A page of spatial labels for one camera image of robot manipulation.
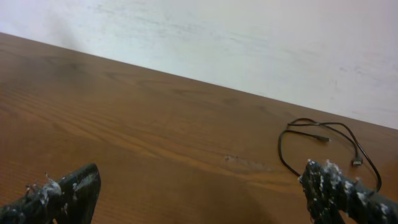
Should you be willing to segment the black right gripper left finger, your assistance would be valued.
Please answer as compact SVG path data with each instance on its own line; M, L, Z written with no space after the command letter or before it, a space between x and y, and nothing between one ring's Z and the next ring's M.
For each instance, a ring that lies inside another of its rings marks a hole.
M1 207L1 223L91 223L101 190L96 164L87 164L59 180L26 185L25 194Z

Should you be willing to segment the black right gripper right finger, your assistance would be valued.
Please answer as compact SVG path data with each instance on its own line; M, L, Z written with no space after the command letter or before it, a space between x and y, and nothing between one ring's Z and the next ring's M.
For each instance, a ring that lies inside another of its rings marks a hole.
M344 223L344 212L356 223L397 224L397 203L349 180L336 164L310 159L298 180L313 223Z

